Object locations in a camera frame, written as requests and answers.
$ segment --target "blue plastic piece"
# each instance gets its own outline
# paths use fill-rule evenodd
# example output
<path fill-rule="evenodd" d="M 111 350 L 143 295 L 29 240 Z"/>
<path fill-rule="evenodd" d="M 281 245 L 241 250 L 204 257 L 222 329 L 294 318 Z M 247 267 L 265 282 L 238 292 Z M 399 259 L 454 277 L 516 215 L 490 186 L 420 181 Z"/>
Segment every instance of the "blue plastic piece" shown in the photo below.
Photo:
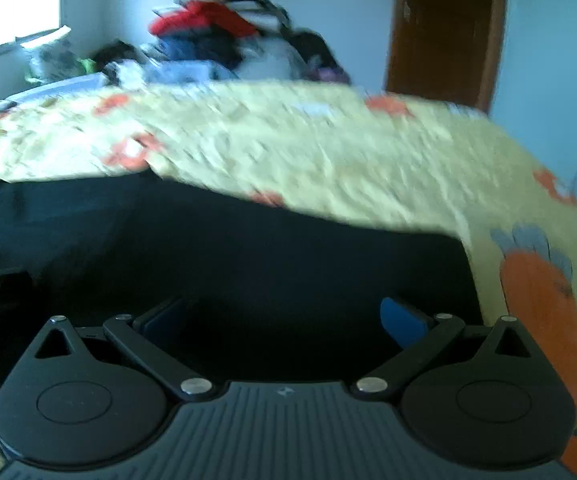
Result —
<path fill-rule="evenodd" d="M 418 342 L 429 332 L 431 318 L 415 309 L 384 298 L 379 307 L 382 327 L 402 348 Z"/>

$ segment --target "round pad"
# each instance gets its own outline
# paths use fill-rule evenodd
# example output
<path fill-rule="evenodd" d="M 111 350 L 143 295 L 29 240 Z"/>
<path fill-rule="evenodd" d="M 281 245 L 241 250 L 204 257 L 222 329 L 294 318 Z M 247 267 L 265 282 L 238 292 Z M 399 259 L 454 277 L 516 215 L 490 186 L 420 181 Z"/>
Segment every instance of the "round pad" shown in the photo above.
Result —
<path fill-rule="evenodd" d="M 10 458 L 89 466 L 126 456 L 159 428 L 166 397 L 150 377 L 73 356 L 16 368 L 0 390 L 0 446 Z"/>
<path fill-rule="evenodd" d="M 85 381 L 56 384 L 38 399 L 38 410 L 58 424 L 81 424 L 104 415 L 112 396 L 104 386 Z"/>
<path fill-rule="evenodd" d="M 457 405 L 483 422 L 512 422 L 531 409 L 531 398 L 519 386 L 502 381 L 477 381 L 457 393 Z"/>
<path fill-rule="evenodd" d="M 507 470 L 560 456 L 573 430 L 571 397 L 524 361 L 426 372 L 405 390 L 405 421 L 426 447 L 467 466 Z"/>

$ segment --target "green object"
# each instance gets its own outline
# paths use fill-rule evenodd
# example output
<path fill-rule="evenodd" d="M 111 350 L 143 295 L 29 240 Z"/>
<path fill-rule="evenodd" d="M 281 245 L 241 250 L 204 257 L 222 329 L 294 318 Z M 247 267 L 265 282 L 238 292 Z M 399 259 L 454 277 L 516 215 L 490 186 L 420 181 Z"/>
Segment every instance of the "green object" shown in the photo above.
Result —
<path fill-rule="evenodd" d="M 92 59 L 78 59 L 78 62 L 82 65 L 83 69 L 83 73 L 80 75 L 94 74 L 98 71 L 97 63 L 95 63 Z M 44 84 L 41 79 L 38 79 L 32 74 L 31 70 L 27 70 L 26 74 L 24 75 L 24 79 L 32 88 L 42 86 Z"/>
<path fill-rule="evenodd" d="M 98 71 L 97 63 L 95 63 L 92 59 L 80 59 L 79 62 L 82 63 L 82 66 L 84 67 L 84 73 L 86 75 L 94 74 Z"/>

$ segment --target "red jacket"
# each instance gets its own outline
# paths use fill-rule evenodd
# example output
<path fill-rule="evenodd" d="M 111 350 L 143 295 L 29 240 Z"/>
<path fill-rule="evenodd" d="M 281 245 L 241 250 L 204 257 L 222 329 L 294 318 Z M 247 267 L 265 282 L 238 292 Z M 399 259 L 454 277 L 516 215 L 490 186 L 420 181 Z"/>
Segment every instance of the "red jacket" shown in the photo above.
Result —
<path fill-rule="evenodd" d="M 257 34 L 257 29 L 238 13 L 222 4 L 201 0 L 193 0 L 187 4 L 186 9 L 176 10 L 159 17 L 149 25 L 148 31 L 154 36 L 162 37 L 179 30 L 211 25 L 217 25 L 229 31 L 236 38 Z"/>

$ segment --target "metal screw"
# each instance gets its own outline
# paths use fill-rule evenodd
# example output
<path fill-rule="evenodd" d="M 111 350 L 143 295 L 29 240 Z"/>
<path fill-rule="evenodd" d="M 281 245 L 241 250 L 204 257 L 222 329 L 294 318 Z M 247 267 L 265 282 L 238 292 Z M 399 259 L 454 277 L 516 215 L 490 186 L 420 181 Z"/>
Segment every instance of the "metal screw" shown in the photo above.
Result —
<path fill-rule="evenodd" d="M 389 387 L 389 383 L 380 377 L 364 377 L 356 383 L 356 386 L 365 394 L 379 394 Z"/>
<path fill-rule="evenodd" d="M 202 377 L 195 377 L 192 379 L 187 379 L 180 385 L 182 392 L 188 395 L 200 395 L 205 394 L 213 387 L 213 383 L 208 379 Z"/>

